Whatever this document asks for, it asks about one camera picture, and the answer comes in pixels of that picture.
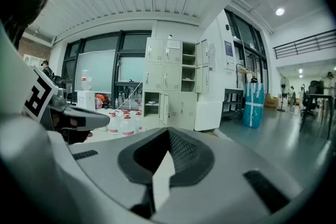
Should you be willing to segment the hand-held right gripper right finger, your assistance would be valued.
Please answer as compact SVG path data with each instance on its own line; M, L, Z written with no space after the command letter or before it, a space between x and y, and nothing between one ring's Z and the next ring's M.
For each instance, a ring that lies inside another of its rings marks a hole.
M244 173L257 170L287 198L302 187L254 151L226 138L187 131L214 153L214 166L198 184L174 187L157 212L159 223L273 223L270 210Z

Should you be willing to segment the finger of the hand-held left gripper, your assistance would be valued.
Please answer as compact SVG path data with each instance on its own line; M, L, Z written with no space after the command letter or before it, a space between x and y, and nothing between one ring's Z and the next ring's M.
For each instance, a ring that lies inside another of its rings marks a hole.
M64 116L77 121L77 125L70 125L76 131L91 131L109 124L110 118L107 115L90 111L73 105L67 105Z

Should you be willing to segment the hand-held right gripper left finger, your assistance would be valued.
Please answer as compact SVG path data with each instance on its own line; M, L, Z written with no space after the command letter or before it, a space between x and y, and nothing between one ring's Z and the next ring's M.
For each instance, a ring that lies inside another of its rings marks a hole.
M152 206L159 210L168 200L168 152L162 146L155 148L163 152L162 157L156 157L152 152L144 162L149 165L152 161L159 166L150 174L149 186L136 184L126 177L119 167L118 157L127 146L142 141L159 131L159 128L137 133L123 138L76 143L69 146L72 154L79 154L77 163L86 176L104 194L126 209L140 210L142 206Z

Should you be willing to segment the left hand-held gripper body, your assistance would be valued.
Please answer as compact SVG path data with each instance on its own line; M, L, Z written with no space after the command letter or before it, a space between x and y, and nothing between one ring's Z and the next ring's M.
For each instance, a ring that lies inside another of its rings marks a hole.
M45 129L54 130L67 105L66 90L59 88L37 66L32 70L37 80L25 101L24 112Z

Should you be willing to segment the person's left hand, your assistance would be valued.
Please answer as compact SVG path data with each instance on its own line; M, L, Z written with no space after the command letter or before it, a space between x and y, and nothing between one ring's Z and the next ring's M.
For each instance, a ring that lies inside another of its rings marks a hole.
M51 114L51 119L54 131L60 133L69 145L83 143L93 136L91 131L77 130L78 118L70 118L55 111Z

